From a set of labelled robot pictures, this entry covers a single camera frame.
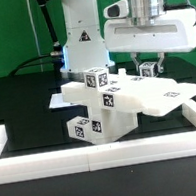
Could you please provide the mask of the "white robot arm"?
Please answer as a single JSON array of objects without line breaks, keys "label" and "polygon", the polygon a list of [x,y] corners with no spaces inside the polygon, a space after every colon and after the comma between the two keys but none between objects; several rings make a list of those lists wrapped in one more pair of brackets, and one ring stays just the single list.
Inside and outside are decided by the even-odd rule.
[{"label": "white robot arm", "polygon": [[140,75],[150,77],[164,71],[166,53],[196,48],[196,7],[189,1],[172,5],[167,0],[119,0],[104,9],[103,29],[96,0],[61,0],[61,4],[67,72],[111,66],[110,52],[128,52],[133,60],[142,52],[157,53],[159,61],[136,64]]}]

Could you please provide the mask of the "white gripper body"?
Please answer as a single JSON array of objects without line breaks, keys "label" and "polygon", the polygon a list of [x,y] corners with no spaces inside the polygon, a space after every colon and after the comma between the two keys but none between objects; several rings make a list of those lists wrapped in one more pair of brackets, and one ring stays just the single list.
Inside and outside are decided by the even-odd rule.
[{"label": "white gripper body", "polygon": [[131,25],[129,19],[110,19],[104,25],[106,48],[110,52],[178,53],[196,48],[194,9],[167,10],[153,24]]}]

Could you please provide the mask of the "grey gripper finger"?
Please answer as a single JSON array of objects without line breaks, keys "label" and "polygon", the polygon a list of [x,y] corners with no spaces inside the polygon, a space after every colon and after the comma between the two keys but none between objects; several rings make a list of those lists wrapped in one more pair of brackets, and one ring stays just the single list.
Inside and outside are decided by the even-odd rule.
[{"label": "grey gripper finger", "polygon": [[140,70],[140,65],[141,65],[141,60],[140,60],[140,55],[137,52],[131,52],[130,53],[132,62],[135,64],[135,68],[137,70],[138,75],[141,75],[141,70]]},{"label": "grey gripper finger", "polygon": [[164,68],[163,68],[164,58],[165,58],[164,52],[158,53],[157,69],[159,73],[164,72]]}]

